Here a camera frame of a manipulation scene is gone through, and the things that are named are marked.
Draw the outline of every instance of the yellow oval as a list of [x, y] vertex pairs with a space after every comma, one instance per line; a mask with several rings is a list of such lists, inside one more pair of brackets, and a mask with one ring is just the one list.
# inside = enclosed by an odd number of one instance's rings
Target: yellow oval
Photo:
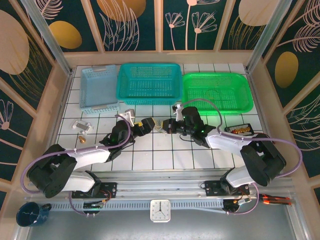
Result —
[[61, 47], [76, 49], [82, 44], [80, 32], [66, 21], [55, 21], [49, 25], [49, 28]]
[[289, 87], [295, 80], [299, 67], [297, 56], [286, 51], [280, 55], [275, 64], [275, 82], [280, 88]]
[[263, 26], [269, 22], [279, 0], [241, 0], [239, 18], [248, 26]]
[[7, 74], [22, 73], [29, 61], [28, 36], [20, 23], [0, 10], [0, 69]]
[[[132, 9], [136, 18], [140, 17], [146, 9], [146, 0], [97, 0], [96, 2], [108, 18], [120, 22], [127, 22], [131, 19], [131, 17], [128, 17], [130, 9]], [[123, 3], [126, 5], [128, 12], [125, 11]]]

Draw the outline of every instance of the small container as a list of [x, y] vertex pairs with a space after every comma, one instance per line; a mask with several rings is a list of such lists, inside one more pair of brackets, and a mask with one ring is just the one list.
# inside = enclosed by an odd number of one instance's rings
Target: small container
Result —
[[126, 63], [116, 97], [127, 105], [173, 105], [182, 97], [182, 73], [174, 63]]
[[116, 65], [94, 66], [81, 71], [80, 109], [87, 115], [116, 112]]
[[27, 202], [16, 214], [16, 222], [21, 227], [40, 226], [48, 219], [51, 204], [39, 205], [36, 202]]
[[[207, 99], [214, 103], [223, 115], [239, 115], [249, 112], [254, 101], [248, 80], [237, 73], [199, 72], [183, 76], [182, 103], [192, 99]], [[195, 101], [186, 105], [198, 109], [200, 115], [218, 115], [207, 102]]]

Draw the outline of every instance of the black mounting plate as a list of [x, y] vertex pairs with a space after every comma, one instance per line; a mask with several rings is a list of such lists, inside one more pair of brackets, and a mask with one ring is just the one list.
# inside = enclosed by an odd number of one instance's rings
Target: black mounting plate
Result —
[[105, 199], [105, 193], [111, 193], [111, 198], [114, 199], [117, 194], [117, 183], [116, 182], [102, 182], [97, 195], [91, 196], [82, 191], [74, 191], [72, 193], [73, 199]]
[[[218, 196], [235, 196], [235, 197], [239, 196], [239, 197], [241, 197], [243, 195], [243, 193], [240, 190], [236, 191], [232, 195], [228, 195], [222, 189], [220, 180], [205, 181], [204, 182], [204, 189], [205, 189], [205, 194], [207, 197], [218, 197]], [[249, 186], [247, 184], [240, 186], [239, 189], [241, 189], [245, 195], [250, 195]]]

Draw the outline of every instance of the light blue basket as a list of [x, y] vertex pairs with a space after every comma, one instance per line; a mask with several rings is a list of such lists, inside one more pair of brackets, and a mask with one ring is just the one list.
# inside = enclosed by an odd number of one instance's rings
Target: light blue basket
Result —
[[116, 97], [127, 105], [173, 105], [182, 97], [182, 73], [174, 63], [126, 63]]
[[115, 65], [94, 66], [81, 72], [80, 109], [85, 114], [101, 114], [119, 110], [116, 98]]

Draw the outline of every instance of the clock face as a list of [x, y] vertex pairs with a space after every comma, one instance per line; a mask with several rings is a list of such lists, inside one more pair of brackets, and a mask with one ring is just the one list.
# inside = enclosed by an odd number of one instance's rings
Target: clock face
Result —
[[171, 218], [169, 200], [152, 200], [150, 203], [150, 219], [155, 223], [167, 223]]

